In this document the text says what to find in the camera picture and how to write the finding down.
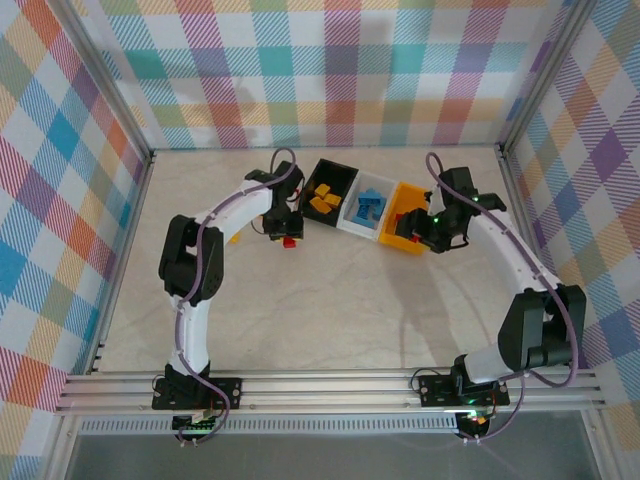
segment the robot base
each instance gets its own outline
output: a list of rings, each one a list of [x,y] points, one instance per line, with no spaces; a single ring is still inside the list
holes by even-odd
[[[422,407],[491,407],[510,403],[506,386],[500,386],[498,382],[486,384],[486,389],[472,395],[458,395],[451,375],[419,376],[418,392]]]

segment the mounting plate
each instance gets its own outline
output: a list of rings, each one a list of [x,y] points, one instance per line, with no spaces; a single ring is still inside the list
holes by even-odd
[[[509,405],[509,393],[497,386],[474,396],[460,397],[456,394],[453,377],[450,375],[422,375],[418,377],[418,391],[422,407],[491,407],[493,397],[498,406]]]
[[[241,378],[209,378],[208,380],[229,397],[231,410],[240,408]],[[151,401],[153,410],[208,410],[211,408],[211,402],[216,410],[225,408],[224,400],[214,392],[211,392],[211,396],[207,396],[199,404],[194,404],[193,397],[185,395],[177,388],[171,388],[169,381],[164,377],[156,380],[154,390],[155,394]]]

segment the red object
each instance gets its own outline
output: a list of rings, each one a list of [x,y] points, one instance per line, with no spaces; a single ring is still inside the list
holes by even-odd
[[[282,239],[282,246],[284,248],[296,248],[296,241],[291,237],[284,237]]]

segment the metal rail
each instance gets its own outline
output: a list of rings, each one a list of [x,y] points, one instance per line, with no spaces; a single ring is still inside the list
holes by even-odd
[[[298,372],[216,372],[219,377],[243,379],[242,401],[233,415],[243,414],[370,414],[469,411],[472,407],[422,408],[408,385],[414,370],[336,370]],[[567,369],[547,369],[556,381]],[[196,413],[151,409],[155,373],[71,376],[58,403],[62,415],[140,415]],[[507,382],[511,405],[520,396],[520,382]],[[604,397],[595,374],[582,370],[571,387],[551,389],[535,378],[526,379],[523,410],[558,411],[601,408]]]

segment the plaid fabric backdrop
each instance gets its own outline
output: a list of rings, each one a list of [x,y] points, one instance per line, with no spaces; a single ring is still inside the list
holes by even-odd
[[[0,479],[18,479],[86,358],[143,164],[45,1],[0,4]]]
[[[74,2],[149,142],[173,149],[493,144],[563,4]]]
[[[545,263],[586,286],[584,352],[640,466],[640,0],[598,3],[516,153]]]

